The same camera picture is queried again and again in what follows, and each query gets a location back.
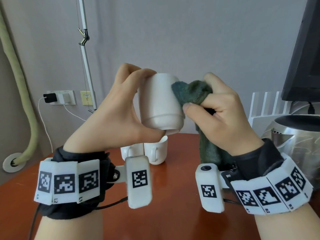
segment forearm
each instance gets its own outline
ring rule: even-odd
[[[102,240],[102,213],[94,210],[70,220],[42,217],[35,240]]]
[[[318,240],[320,219],[307,203],[293,212],[255,215],[261,240]]]

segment mug handle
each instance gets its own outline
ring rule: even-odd
[[[151,162],[157,161],[157,158],[156,158],[157,149],[158,149],[157,147],[154,147],[151,149]]]
[[[124,159],[126,160],[127,157],[129,157],[129,150],[131,149],[132,146],[129,146],[128,149],[124,151]]]

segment white socket panel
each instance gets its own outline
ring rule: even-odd
[[[55,93],[57,95],[57,102],[50,103],[51,105],[62,105],[59,102],[58,94],[68,93],[70,95],[70,103],[66,103],[66,105],[76,105],[75,93],[73,90],[61,90],[61,91],[47,91],[47,93]]]

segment person's left hand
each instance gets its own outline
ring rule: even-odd
[[[110,93],[89,119],[71,135],[63,149],[74,153],[100,152],[160,141],[165,131],[142,125],[133,106],[133,98],[142,79],[154,74],[156,72],[151,69],[122,64]]]

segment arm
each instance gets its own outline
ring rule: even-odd
[[[263,145],[251,128],[238,94],[212,73],[204,80],[212,87],[201,106],[185,104],[183,109],[206,137],[230,155],[237,156]],[[216,113],[211,116],[204,108]],[[320,219],[307,203],[293,212],[255,216],[261,240],[320,239]]]
[[[142,79],[154,75],[150,69],[123,64],[110,93],[89,119],[66,141],[71,153],[103,152],[142,142],[158,142],[165,132],[144,127],[133,108],[133,98]],[[102,213],[94,210],[69,220],[41,219],[36,240],[102,240]]]

